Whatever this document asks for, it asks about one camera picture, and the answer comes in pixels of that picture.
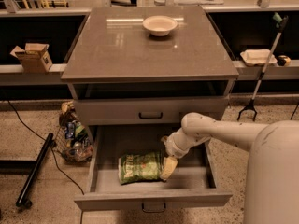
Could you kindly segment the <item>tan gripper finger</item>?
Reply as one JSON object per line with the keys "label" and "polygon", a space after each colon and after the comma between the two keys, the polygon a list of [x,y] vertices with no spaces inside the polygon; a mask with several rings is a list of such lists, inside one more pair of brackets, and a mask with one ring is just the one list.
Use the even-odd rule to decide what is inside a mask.
{"label": "tan gripper finger", "polygon": [[163,170],[160,174],[160,178],[163,181],[166,181],[171,176],[171,174],[173,174],[177,165],[178,160],[175,157],[164,158]]}

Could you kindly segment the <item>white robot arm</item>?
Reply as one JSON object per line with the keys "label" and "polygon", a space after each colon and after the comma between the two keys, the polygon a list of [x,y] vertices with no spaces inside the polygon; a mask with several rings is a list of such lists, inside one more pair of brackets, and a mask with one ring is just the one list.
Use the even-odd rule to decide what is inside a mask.
{"label": "white robot arm", "polygon": [[189,113],[163,138],[168,158],[214,138],[249,153],[243,224],[299,224],[299,122],[218,121]]}

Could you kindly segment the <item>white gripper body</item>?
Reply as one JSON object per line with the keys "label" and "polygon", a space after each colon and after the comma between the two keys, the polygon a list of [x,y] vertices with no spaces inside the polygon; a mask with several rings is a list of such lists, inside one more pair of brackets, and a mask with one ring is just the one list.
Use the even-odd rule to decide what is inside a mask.
{"label": "white gripper body", "polygon": [[200,144],[198,138],[187,135],[182,128],[169,136],[164,136],[162,142],[164,143],[166,154],[176,159],[181,159],[192,147]]}

